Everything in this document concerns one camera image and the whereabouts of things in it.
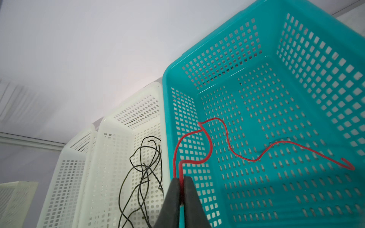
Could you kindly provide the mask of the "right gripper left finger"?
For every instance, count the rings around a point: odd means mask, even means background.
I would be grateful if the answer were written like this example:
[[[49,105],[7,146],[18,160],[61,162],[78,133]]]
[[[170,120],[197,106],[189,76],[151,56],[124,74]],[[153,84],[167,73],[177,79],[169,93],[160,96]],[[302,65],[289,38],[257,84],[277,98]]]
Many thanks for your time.
[[[160,214],[154,228],[178,228],[180,216],[180,181],[173,178],[170,182]]]

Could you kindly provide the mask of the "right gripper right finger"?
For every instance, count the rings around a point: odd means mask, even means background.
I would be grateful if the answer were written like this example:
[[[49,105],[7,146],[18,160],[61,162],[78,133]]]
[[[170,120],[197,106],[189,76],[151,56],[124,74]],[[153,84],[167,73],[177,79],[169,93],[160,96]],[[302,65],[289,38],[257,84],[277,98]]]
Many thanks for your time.
[[[211,228],[202,208],[193,179],[184,177],[184,222],[186,228]]]

